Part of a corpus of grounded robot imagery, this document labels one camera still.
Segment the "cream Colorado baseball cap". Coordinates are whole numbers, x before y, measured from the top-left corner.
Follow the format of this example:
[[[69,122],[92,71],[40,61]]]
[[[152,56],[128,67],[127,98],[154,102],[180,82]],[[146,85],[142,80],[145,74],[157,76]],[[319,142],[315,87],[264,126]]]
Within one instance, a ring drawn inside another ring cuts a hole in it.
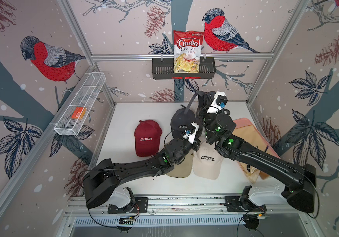
[[[196,176],[216,180],[220,175],[221,165],[224,160],[214,146],[204,141],[197,152],[193,153],[192,168]]]

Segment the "khaki baseball cap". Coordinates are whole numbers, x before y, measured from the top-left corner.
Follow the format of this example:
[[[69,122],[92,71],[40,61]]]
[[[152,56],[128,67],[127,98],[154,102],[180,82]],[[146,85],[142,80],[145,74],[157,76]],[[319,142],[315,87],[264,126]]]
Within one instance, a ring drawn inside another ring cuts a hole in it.
[[[193,151],[189,152],[185,158],[184,161],[176,165],[174,164],[174,170],[167,173],[167,176],[173,177],[173,178],[186,178],[191,174],[192,171],[192,163],[193,163]]]

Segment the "dark grey baseball cap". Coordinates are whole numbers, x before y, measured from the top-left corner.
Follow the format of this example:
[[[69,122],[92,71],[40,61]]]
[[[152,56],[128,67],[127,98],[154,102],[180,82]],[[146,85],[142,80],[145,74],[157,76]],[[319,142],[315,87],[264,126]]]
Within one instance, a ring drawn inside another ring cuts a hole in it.
[[[174,139],[182,138],[182,132],[193,122],[196,122],[194,112],[187,109],[184,105],[181,105],[181,108],[174,113],[170,121],[172,137]]]

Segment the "red baseball cap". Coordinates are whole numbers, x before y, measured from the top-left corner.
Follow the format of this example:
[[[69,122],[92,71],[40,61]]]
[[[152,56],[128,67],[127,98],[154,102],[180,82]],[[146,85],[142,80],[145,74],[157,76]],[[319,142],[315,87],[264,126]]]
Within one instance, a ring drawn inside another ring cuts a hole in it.
[[[138,157],[150,157],[158,153],[162,129],[151,119],[140,120],[135,129],[135,151]]]

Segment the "black baseball cap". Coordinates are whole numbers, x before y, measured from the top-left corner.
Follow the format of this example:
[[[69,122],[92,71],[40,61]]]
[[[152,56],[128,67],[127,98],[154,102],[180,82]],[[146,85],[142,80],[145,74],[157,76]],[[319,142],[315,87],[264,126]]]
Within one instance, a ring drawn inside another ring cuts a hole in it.
[[[190,107],[191,107],[193,101],[196,98],[198,98],[198,103],[199,102],[212,102],[215,93],[216,93],[215,91],[211,91],[211,92],[197,91],[197,92],[195,92],[195,94],[191,98],[190,102],[188,103],[187,107],[185,107],[185,110],[184,110],[183,113],[188,114],[188,112],[190,111]]]

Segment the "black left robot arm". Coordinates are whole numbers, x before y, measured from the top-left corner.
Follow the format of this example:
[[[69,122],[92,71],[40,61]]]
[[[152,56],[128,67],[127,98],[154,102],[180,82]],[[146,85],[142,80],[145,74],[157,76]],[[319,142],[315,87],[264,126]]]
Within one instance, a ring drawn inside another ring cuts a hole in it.
[[[144,178],[165,175],[181,164],[191,151],[198,151],[200,139],[173,139],[157,154],[147,160],[133,163],[113,163],[105,159],[90,170],[83,178],[86,207],[98,207],[109,200],[121,184]]]

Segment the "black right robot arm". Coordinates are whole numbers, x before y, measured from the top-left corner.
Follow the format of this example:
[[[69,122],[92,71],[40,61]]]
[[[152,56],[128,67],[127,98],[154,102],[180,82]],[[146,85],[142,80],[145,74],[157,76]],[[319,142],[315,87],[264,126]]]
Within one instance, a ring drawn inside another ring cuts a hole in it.
[[[316,189],[316,168],[283,161],[249,144],[233,134],[236,124],[229,110],[208,113],[210,103],[199,102],[197,123],[205,130],[206,142],[224,158],[245,163],[265,172],[285,185],[282,191],[287,203],[298,211],[313,213],[319,199]]]

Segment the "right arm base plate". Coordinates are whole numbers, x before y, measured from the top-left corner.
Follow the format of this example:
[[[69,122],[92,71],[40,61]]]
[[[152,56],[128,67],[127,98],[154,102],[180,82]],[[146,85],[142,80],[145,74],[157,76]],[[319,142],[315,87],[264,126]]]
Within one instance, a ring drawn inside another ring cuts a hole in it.
[[[258,206],[247,197],[225,196],[225,206],[228,212],[266,212],[265,205]]]

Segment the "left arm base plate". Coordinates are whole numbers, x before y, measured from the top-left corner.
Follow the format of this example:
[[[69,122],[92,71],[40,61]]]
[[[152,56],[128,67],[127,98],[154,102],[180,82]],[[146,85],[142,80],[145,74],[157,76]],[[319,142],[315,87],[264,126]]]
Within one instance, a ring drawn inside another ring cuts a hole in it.
[[[135,204],[128,204],[124,208],[118,208],[117,206],[110,204],[107,213],[138,214],[138,213],[147,213],[147,209],[148,209],[148,197],[136,197]]]

